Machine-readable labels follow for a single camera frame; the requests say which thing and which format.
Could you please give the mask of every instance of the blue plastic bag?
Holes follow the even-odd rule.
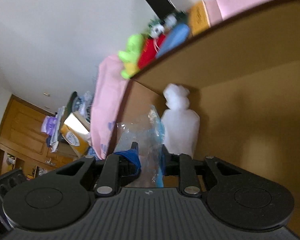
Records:
[[[114,151],[129,150],[132,142],[137,142],[139,148],[140,177],[128,187],[163,187],[160,164],[164,127],[155,107],[151,106],[147,115],[133,123],[118,123],[117,126],[119,142]]]

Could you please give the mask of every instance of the cardboard box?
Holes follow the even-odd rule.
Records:
[[[89,144],[84,134],[66,125],[66,122],[60,128],[60,133],[78,157],[86,155]]]
[[[300,0],[252,8],[155,60],[130,81],[117,121],[150,104],[162,114],[169,83],[190,90],[200,116],[195,159],[214,155],[278,182],[300,208]]]
[[[85,129],[90,132],[90,124],[87,122],[87,120],[78,111],[74,111],[72,114],[79,120]]]
[[[81,154],[74,152],[74,150],[68,143],[64,142],[59,142],[56,154],[73,159],[78,159],[82,157]]]

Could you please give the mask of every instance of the red plush toy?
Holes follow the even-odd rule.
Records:
[[[165,39],[165,35],[161,34],[157,39],[148,38],[143,46],[143,51],[141,52],[140,58],[138,60],[138,68],[142,69],[148,65],[157,54],[161,43]]]

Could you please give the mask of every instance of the cabinet door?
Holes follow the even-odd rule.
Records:
[[[39,162],[51,158],[54,167],[63,166],[72,159],[48,151],[47,135],[41,132],[44,118],[44,114],[13,100],[3,123],[0,143]]]

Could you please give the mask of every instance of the white plush toy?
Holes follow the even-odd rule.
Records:
[[[161,24],[156,24],[156,25],[152,26],[152,28],[150,30],[151,38],[156,39],[160,36],[161,33],[164,33],[164,27]]]
[[[170,153],[188,154],[193,158],[197,144],[200,117],[189,108],[189,90],[183,86],[169,84],[163,91],[168,110],[162,115],[165,136],[163,144]]]

